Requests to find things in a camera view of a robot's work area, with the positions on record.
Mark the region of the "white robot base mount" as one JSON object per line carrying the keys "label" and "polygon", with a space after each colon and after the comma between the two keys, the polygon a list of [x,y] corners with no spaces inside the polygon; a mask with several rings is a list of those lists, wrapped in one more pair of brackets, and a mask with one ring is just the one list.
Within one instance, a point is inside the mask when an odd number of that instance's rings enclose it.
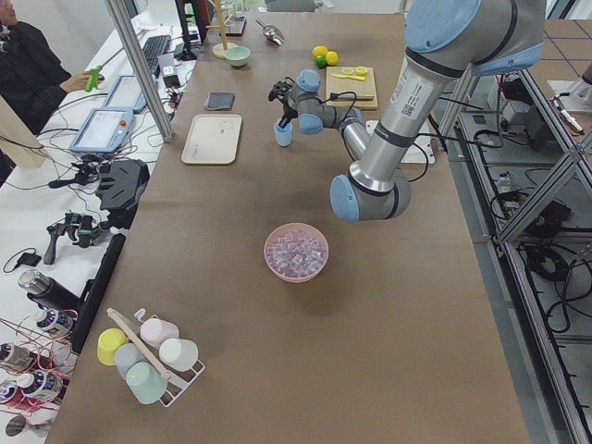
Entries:
{"label": "white robot base mount", "polygon": [[[372,134],[376,127],[377,120],[366,120],[365,121],[365,128],[368,134]],[[421,129],[420,133],[428,133],[429,125],[428,121],[426,120]],[[436,158],[431,146],[431,137],[430,136],[418,136],[415,140],[414,145],[412,145],[405,156],[402,158],[403,164],[425,164],[427,159],[427,163],[432,165],[435,163]]]}

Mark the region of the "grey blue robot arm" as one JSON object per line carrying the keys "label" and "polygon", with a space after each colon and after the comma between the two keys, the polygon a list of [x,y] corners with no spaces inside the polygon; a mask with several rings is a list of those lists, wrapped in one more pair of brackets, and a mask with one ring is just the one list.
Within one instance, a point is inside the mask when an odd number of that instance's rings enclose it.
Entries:
{"label": "grey blue robot arm", "polygon": [[354,160],[331,182],[334,214],[349,222],[400,215],[411,199],[401,160],[445,87],[467,69],[483,76],[533,66],[542,54],[545,11],[543,1],[414,2],[399,80],[372,133],[358,109],[321,101],[315,71],[276,83],[268,98],[283,104],[282,125],[297,119],[309,135],[336,129]]}

